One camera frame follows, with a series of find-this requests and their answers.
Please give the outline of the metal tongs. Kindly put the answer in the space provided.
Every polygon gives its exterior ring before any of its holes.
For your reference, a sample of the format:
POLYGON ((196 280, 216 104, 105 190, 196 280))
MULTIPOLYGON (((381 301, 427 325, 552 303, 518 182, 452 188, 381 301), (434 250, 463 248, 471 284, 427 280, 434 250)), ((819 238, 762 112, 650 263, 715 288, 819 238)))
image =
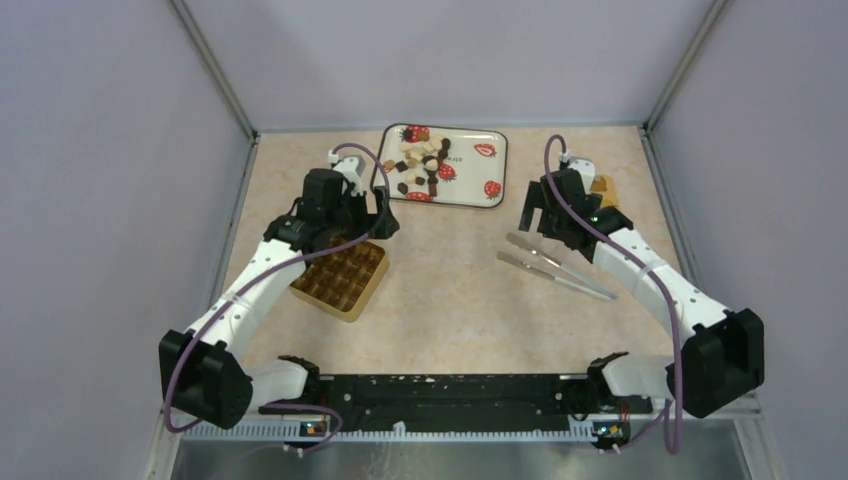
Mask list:
POLYGON ((529 254, 536 260, 540 260, 545 265, 549 266, 551 270, 545 270, 541 266, 537 266, 532 262, 503 250, 496 252, 495 256, 497 260, 546 281, 556 283, 568 289, 581 292, 600 300, 614 301, 618 299, 618 296, 612 290, 608 289, 600 282, 593 280, 582 271, 544 251, 528 238, 516 233, 508 233, 506 235, 506 241, 518 250, 529 254))

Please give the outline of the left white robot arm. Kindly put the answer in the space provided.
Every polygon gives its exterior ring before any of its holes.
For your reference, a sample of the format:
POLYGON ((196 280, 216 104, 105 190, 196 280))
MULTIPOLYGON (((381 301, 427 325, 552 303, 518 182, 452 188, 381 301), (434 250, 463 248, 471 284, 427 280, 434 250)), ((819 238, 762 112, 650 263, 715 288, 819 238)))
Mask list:
POLYGON ((181 430, 173 410, 230 429, 249 410, 273 401, 302 414, 317 407, 321 388, 305 366, 277 359, 245 368, 240 360, 271 307, 316 260, 398 231, 387 189, 368 189, 363 181, 373 156, 330 151, 327 166, 308 172, 292 212, 268 225, 230 287, 185 330, 162 337, 158 357, 169 431, 181 430))

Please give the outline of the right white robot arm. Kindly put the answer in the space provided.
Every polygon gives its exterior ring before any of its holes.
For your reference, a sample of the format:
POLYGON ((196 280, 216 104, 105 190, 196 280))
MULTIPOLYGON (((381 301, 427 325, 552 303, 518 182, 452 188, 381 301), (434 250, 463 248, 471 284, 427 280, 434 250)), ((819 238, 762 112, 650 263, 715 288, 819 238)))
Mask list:
POLYGON ((579 252, 627 287, 673 340, 669 357, 614 353, 594 361, 589 404, 612 412, 626 397, 678 400, 702 419, 765 380, 764 323, 710 298, 648 245, 633 222, 590 192, 594 166, 569 160, 528 184, 519 230, 579 252))

